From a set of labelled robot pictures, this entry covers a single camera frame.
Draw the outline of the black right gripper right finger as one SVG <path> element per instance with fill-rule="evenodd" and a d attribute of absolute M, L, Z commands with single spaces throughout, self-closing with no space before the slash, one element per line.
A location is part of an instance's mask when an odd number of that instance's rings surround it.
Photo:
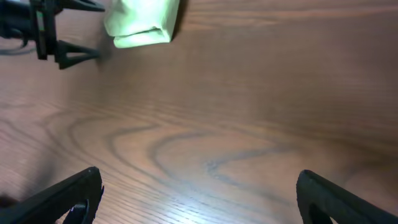
<path fill-rule="evenodd" d="M 395 224 L 397 217 L 310 171 L 301 171 L 297 204 L 304 224 Z"/>

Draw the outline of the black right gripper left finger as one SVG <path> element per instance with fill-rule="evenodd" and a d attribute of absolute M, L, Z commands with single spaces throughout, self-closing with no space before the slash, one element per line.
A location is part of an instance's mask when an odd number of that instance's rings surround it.
<path fill-rule="evenodd" d="M 104 187 L 100 170 L 89 167 L 8 208 L 1 209 L 1 223 L 92 224 Z"/>

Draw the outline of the light green cloth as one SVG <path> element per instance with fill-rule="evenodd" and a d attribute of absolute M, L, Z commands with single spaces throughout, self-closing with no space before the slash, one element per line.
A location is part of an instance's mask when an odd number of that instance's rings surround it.
<path fill-rule="evenodd" d="M 179 0 L 116 0 L 104 27 L 119 49 L 169 43 L 179 4 Z"/>

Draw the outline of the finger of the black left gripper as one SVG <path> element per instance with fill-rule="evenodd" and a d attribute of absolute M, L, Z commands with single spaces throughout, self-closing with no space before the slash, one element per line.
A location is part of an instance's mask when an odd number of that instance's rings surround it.
<path fill-rule="evenodd" d="M 105 8 L 102 4 L 92 0 L 58 0 L 55 3 L 55 12 L 61 12 L 64 9 L 93 12 L 105 11 Z"/>
<path fill-rule="evenodd" d="M 55 61 L 58 63 L 60 70 L 67 69 L 78 63 L 99 57 L 100 53 L 95 49 L 70 44 L 62 40 L 57 42 Z"/>

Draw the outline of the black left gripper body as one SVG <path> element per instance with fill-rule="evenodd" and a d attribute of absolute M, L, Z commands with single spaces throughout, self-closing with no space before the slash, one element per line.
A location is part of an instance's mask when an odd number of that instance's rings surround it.
<path fill-rule="evenodd" d="M 1 1 L 1 37 L 20 39 L 24 48 L 28 41 L 35 42 L 38 59 L 49 55 L 58 59 L 55 16 L 57 1 Z"/>

